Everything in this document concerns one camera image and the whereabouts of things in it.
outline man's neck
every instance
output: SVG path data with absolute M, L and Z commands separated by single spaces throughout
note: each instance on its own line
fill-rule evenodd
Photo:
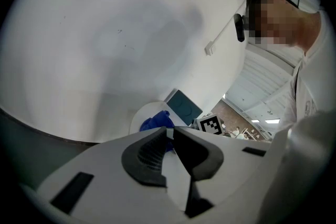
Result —
M 321 30 L 321 15 L 302 12 L 298 19 L 297 39 L 295 45 L 301 48 L 306 55 L 313 46 Z

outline ceiling light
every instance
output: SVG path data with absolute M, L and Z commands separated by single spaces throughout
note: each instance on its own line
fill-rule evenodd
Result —
M 267 123 L 279 123 L 280 119 L 276 119 L 276 120 L 265 120 Z

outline white ceiling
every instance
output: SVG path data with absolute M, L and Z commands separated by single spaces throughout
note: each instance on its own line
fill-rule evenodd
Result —
M 316 12 L 320 0 L 299 0 L 299 8 Z M 261 130 L 275 133 L 277 124 L 265 120 L 278 119 L 285 108 L 285 93 L 295 67 L 302 57 L 298 48 L 254 45 L 252 39 L 246 47 L 244 67 L 226 94 L 226 101 L 247 120 L 258 119 L 254 124 Z

